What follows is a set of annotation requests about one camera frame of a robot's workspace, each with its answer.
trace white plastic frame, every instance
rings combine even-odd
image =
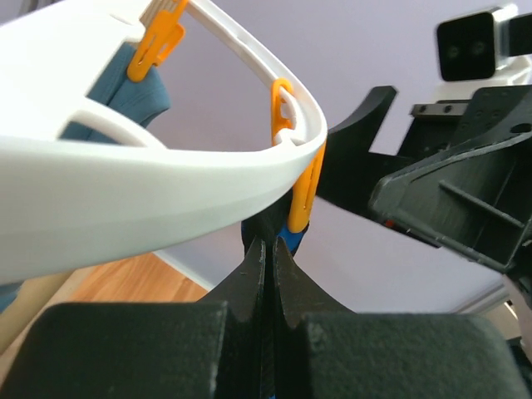
[[[144,35],[149,4],[64,0],[0,27],[0,283],[142,254],[245,219],[286,193],[326,140],[305,86],[209,0],[190,0],[187,11],[264,85],[278,77],[293,85],[293,96],[281,92],[293,130],[281,130],[275,147],[168,150],[87,99],[118,48]],[[58,141],[70,121],[129,146]]]

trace blue fabric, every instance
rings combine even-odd
[[[283,229],[278,234],[278,236],[286,242],[286,245],[288,246],[288,250],[291,254],[295,254],[295,251],[298,249],[299,245],[301,244],[301,240],[303,239],[303,236],[307,230],[303,230],[300,233],[292,233],[290,230],[288,230],[288,226],[285,224],[283,226]]]
[[[244,230],[245,230],[245,223],[242,222],[240,224],[240,233],[242,236],[242,241],[244,242],[244,252],[248,252],[248,247],[251,245],[251,242],[249,242],[246,245],[246,240],[244,239]],[[284,239],[286,242],[286,245],[288,247],[288,250],[292,254],[292,256],[295,256],[296,252],[298,251],[299,245],[301,244],[301,241],[303,240],[303,236],[305,233],[307,233],[308,225],[307,227],[301,231],[300,233],[292,233],[290,230],[288,230],[288,226],[285,224],[279,234],[277,234],[278,237]]]
[[[134,53],[132,46],[122,46],[102,72],[88,97],[120,112],[142,127],[147,127],[158,115],[170,109],[170,97],[154,67],[143,81],[134,83],[127,78],[126,70]],[[99,131],[79,123],[69,124],[61,138],[116,144]],[[0,313],[15,300],[21,285],[22,283],[0,285]]]
[[[0,313],[13,303],[17,298],[22,283],[0,285]]]

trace yellow clip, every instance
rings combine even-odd
[[[283,116],[281,105],[285,102],[280,96],[281,87],[293,94],[292,84],[284,78],[276,79],[272,85],[272,141],[275,135],[283,128],[292,129],[292,122]],[[316,156],[299,176],[293,185],[292,205],[288,215],[288,230],[300,233],[307,227],[310,212],[313,208],[314,197],[318,189],[319,175],[322,171],[325,144],[319,149]]]
[[[157,13],[127,67],[130,80],[142,81],[151,66],[158,67],[183,40],[185,28],[178,21],[187,2],[180,0],[173,12],[161,10]]]

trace teal fabric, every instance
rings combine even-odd
[[[158,115],[170,109],[170,97],[154,67],[143,81],[134,83],[127,78],[127,66],[134,53],[132,46],[122,46],[102,72],[88,97],[147,127]],[[116,144],[99,131],[74,122],[66,127],[61,138]],[[0,285],[0,313],[15,300],[21,285],[22,282]]]

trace wooden floor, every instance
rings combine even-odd
[[[71,295],[73,302],[195,302],[199,285],[153,254],[96,267]]]

